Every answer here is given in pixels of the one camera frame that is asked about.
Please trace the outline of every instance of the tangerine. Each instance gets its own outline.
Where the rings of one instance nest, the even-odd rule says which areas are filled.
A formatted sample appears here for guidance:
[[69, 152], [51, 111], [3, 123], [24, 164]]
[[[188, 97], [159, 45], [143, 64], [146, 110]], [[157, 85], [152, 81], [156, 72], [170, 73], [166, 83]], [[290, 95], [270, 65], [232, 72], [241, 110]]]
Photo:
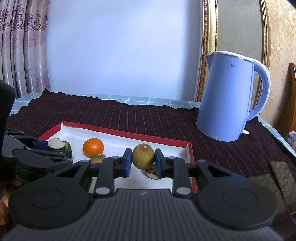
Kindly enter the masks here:
[[83, 143], [83, 152], [88, 157], [93, 157], [97, 154], [102, 154], [104, 144], [98, 138], [91, 138]]

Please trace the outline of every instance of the silver screw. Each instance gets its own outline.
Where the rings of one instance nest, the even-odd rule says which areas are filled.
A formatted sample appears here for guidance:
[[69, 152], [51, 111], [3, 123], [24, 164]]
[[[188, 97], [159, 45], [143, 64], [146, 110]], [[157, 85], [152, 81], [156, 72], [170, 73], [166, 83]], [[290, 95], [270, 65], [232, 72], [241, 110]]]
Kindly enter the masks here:
[[177, 188], [177, 193], [180, 195], [188, 195], [191, 193], [191, 190], [186, 187], [180, 187], [180, 188]]
[[99, 195], [107, 195], [110, 192], [110, 189], [105, 188], [105, 187], [101, 187], [101, 188], [97, 188], [95, 190], [95, 192], [96, 192], [96, 194], [99, 194]]

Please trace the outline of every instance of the wooden furniture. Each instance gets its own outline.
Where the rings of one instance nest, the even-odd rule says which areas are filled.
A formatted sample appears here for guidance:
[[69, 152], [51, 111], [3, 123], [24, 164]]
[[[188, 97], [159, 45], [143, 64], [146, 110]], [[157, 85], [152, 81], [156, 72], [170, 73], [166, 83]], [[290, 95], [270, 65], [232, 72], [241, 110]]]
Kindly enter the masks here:
[[285, 138], [289, 132], [296, 131], [296, 65], [290, 63], [289, 68], [291, 71], [292, 94], [276, 126], [277, 131], [283, 138]]

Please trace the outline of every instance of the hand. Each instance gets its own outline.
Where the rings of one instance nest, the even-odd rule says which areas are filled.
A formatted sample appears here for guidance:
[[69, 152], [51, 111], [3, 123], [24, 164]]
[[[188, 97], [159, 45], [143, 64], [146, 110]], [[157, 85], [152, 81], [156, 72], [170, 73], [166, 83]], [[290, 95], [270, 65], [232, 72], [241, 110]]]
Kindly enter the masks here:
[[0, 225], [5, 225], [10, 218], [8, 209], [8, 201], [14, 190], [19, 188], [22, 184], [16, 180], [10, 180], [5, 186], [3, 191], [3, 197], [0, 199]]

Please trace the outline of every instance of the patterned curtain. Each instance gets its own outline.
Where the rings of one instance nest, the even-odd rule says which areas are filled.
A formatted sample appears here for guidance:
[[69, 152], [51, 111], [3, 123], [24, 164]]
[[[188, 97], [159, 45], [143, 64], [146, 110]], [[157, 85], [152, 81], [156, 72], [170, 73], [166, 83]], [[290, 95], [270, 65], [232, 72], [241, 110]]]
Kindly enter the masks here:
[[49, 0], [0, 0], [0, 79], [17, 98], [50, 90], [46, 63]]

